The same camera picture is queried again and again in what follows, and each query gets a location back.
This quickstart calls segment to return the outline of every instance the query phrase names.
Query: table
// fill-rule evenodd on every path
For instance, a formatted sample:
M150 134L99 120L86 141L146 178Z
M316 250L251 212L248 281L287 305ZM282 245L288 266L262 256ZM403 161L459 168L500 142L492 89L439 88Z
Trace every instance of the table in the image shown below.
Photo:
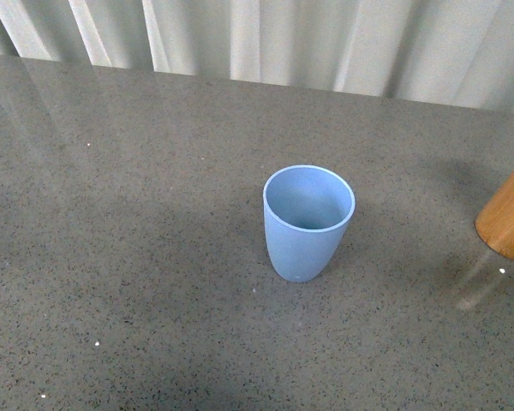
M291 164L356 193L304 284ZM513 169L514 114L0 57L0 409L514 409Z

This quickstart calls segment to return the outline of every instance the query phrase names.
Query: blue cup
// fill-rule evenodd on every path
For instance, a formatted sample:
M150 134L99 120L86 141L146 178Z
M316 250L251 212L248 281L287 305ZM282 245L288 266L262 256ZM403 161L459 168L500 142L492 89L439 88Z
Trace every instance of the blue cup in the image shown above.
M326 267L356 205L345 180L314 165L274 173L263 201L268 255L274 270L295 283L312 280Z

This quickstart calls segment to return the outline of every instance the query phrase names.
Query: cup rim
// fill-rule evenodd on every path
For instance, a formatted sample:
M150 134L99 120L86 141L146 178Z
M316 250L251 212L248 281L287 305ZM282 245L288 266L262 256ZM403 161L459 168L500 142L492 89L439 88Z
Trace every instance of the cup rim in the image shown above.
M266 199L266 190L268 189L268 185L271 183L271 181L277 175L284 173L287 170L292 170L292 169L315 169L315 170L320 170L325 173L328 173L331 176L337 178L348 189L349 194L350 194L350 199L352 200L352 206L350 207L350 210L347 213L347 215L339 223L332 225L331 227L326 227L324 229L303 229L301 227L297 227L296 225L289 224L286 221L284 221L282 218L280 218L274 211L272 211L272 208L268 205L268 200ZM352 214L354 214L354 210L356 208L356 197L355 197L354 192L352 191L352 188L350 187L349 183L347 183L343 179L343 177L341 177L337 173L334 173L333 171L325 169L323 167L319 167L318 165L296 164L296 165L291 165L289 167L284 167L283 169L276 171L274 174L272 174L270 177L268 177L268 180L266 180L265 186L263 187L263 203L265 204L266 210L270 212L270 214L274 217L274 219L286 227L289 227L291 229L295 229L297 231L301 231L304 233L326 233L328 231L333 231L333 230L345 225L350 220L350 218L352 217Z

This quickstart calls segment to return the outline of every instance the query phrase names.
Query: curtain fold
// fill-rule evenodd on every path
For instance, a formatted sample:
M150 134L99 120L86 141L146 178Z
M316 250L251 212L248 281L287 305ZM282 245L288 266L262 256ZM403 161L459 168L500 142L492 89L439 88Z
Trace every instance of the curtain fold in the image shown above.
M0 0L0 54L514 111L514 0Z

